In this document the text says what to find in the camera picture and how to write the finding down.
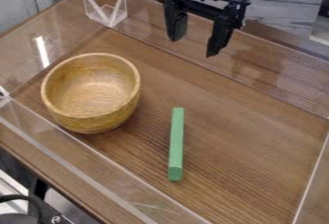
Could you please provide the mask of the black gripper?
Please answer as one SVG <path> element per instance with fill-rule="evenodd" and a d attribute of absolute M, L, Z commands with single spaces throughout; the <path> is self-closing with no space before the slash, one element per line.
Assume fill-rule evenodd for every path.
<path fill-rule="evenodd" d="M 231 32 L 243 25 L 249 0 L 162 0 L 167 36 L 182 39 L 187 28 L 187 14 L 196 14 L 214 22 L 206 56 L 215 56 L 226 47 Z"/>

